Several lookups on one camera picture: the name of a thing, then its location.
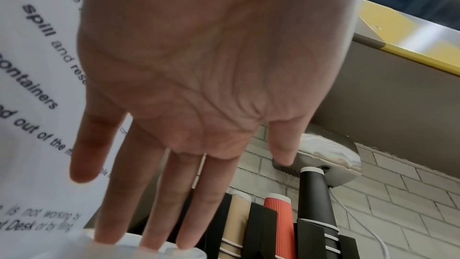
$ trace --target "hand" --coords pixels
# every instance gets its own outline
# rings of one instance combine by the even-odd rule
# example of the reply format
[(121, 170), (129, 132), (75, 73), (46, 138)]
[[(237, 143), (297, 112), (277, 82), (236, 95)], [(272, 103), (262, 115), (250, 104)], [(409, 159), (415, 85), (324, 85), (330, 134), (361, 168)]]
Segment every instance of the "hand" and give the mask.
[(87, 105), (70, 176), (98, 176), (127, 112), (96, 226), (126, 232), (171, 149), (141, 245), (158, 249), (206, 161), (177, 238), (193, 247), (261, 121), (274, 159), (292, 163), (300, 135), (345, 58), (361, 0), (85, 0), (78, 46)]

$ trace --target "red paper cup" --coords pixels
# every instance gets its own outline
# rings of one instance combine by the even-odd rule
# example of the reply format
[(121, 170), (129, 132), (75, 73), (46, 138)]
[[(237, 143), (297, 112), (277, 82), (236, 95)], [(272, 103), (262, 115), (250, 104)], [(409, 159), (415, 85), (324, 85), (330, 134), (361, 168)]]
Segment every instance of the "red paper cup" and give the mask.
[(284, 195), (269, 193), (264, 206), (278, 212), (276, 230), (276, 258), (296, 259), (296, 238), (291, 199)]

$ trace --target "yellow edge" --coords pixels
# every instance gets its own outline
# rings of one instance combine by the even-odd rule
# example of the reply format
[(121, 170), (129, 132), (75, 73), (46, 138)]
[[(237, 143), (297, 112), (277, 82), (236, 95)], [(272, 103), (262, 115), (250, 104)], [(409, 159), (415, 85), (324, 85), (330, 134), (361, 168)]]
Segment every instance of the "yellow edge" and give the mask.
[(460, 68), (458, 66), (420, 53), (415, 53), (392, 44), (386, 44), (381, 50), (460, 76)]

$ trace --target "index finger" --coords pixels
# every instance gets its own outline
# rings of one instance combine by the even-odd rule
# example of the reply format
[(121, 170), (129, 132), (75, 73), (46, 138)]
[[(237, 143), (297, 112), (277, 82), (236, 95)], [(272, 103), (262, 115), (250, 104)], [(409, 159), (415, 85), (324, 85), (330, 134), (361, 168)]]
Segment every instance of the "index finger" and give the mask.
[(180, 249), (194, 247), (206, 231), (235, 175), (239, 159), (239, 156), (230, 160), (206, 156), (192, 203), (177, 235)]

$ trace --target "finger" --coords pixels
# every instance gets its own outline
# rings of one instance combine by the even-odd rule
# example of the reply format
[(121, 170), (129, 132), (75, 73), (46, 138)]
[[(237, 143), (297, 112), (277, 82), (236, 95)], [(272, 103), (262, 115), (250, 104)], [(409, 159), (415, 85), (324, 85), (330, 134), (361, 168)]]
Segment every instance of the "finger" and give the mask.
[(194, 247), (206, 231), (235, 175), (238, 160), (239, 157), (231, 160), (206, 157), (192, 203), (177, 235), (176, 244), (180, 249)]
[(70, 162), (70, 178), (78, 183), (95, 179), (104, 165), (126, 112), (86, 86), (86, 108), (80, 123)]
[(115, 244), (127, 231), (140, 197), (160, 164), (165, 148), (135, 121), (115, 158), (99, 212), (94, 239)]
[(285, 166), (292, 164), (299, 149), (300, 136), (305, 132), (310, 119), (310, 116), (302, 116), (269, 123), (268, 148), (275, 161)]
[(158, 250), (177, 223), (202, 156), (171, 152), (140, 245)]

